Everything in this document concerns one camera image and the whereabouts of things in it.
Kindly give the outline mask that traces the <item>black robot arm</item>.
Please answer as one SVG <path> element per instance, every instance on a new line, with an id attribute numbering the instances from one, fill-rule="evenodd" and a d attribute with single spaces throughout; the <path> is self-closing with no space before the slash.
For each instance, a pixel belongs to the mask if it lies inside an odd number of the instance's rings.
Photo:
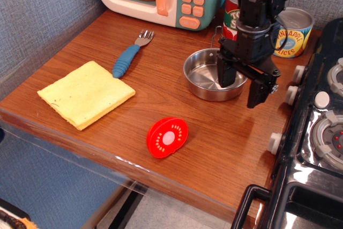
<path id="1" fill-rule="evenodd" d="M 219 40 L 218 81 L 221 87 L 233 84 L 239 72 L 251 80 L 248 108 L 264 103 L 277 90 L 281 72 L 271 60 L 277 49 L 282 25 L 278 17 L 286 0 L 238 0 L 237 38 Z"/>

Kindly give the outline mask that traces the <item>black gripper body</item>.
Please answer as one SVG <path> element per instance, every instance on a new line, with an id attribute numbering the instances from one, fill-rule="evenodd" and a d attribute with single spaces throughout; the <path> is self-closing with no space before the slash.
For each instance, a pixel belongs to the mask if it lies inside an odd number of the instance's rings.
<path id="1" fill-rule="evenodd" d="M 260 76 L 281 75 L 279 69 L 271 61 L 276 49 L 279 23 L 267 23 L 264 27 L 240 25 L 236 40 L 220 38 L 218 54 L 233 64 L 233 68 L 251 81 Z"/>

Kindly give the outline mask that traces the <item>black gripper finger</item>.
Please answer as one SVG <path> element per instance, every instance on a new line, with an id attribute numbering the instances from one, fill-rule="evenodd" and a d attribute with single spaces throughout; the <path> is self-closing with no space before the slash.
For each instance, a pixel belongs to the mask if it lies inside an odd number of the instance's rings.
<path id="1" fill-rule="evenodd" d="M 218 82 L 222 88 L 228 87 L 235 82 L 236 70 L 231 61 L 217 54 Z"/>
<path id="2" fill-rule="evenodd" d="M 260 76 L 254 79 L 250 85 L 248 96 L 248 108 L 255 108 L 264 103 L 267 97 L 276 91 L 276 78 L 273 76 Z"/>

